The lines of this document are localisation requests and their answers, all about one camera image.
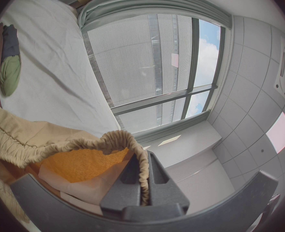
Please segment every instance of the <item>gray cloth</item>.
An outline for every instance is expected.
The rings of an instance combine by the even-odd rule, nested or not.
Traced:
[[[3,31],[3,52],[1,53],[1,63],[6,57],[20,54],[17,30],[13,25],[4,26]]]
[[[81,10],[78,25],[85,33],[113,21],[145,14],[177,14],[231,28],[232,17],[205,0],[92,0]]]

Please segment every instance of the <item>curtain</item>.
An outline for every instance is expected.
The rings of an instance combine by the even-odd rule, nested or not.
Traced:
[[[229,13],[205,0],[92,0],[80,12],[78,25],[85,33],[113,21],[144,14],[177,14],[232,27]]]

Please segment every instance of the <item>dark blue garment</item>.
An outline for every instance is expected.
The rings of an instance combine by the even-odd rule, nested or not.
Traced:
[[[6,57],[20,54],[17,30],[13,25],[4,26],[3,31],[3,51],[1,53],[1,63]]]

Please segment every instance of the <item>green cloth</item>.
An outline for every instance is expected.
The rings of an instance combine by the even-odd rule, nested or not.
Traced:
[[[113,21],[145,14],[184,15],[232,27],[232,16],[206,0],[92,0],[81,10],[78,25],[85,33]]]
[[[20,79],[20,57],[9,56],[1,64],[0,87],[4,96],[10,96],[18,86]]]

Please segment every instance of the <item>bed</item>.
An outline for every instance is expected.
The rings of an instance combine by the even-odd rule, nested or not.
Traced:
[[[30,120],[85,130],[120,129],[89,62],[77,11],[58,0],[15,0],[0,22],[18,31],[21,76],[3,109]]]

